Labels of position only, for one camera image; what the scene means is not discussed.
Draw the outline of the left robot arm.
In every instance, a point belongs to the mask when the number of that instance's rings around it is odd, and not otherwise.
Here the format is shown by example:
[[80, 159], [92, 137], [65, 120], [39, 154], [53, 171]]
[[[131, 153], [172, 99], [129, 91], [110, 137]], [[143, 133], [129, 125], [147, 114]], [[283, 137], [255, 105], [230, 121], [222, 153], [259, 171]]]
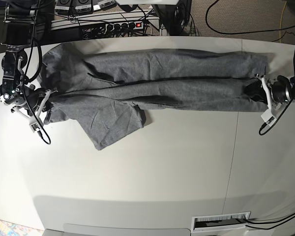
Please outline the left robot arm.
[[[287, 1], [288, 6], [295, 9], [295, 0]], [[294, 76], [290, 79], [284, 76], [277, 76], [274, 82], [266, 81], [262, 85], [261, 80], [253, 82], [244, 89], [244, 93], [252, 100], [266, 104], [290, 103], [295, 100], [295, 50], [293, 55]]]

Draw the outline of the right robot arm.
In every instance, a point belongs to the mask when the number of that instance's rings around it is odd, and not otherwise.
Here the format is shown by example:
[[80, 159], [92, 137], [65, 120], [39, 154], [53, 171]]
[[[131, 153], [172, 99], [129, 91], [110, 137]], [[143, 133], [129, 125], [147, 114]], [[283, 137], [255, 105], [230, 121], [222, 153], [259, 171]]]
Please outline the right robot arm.
[[[53, 0], [7, 0], [5, 2], [2, 45], [6, 46], [1, 61], [3, 69], [0, 101], [13, 105], [11, 111], [19, 113], [34, 129], [42, 127], [39, 116], [51, 95], [50, 90], [35, 88], [32, 82], [42, 68], [42, 49], [36, 38], [36, 25], [41, 10], [54, 5]], [[37, 71], [28, 77], [31, 54], [25, 49], [37, 48]]]

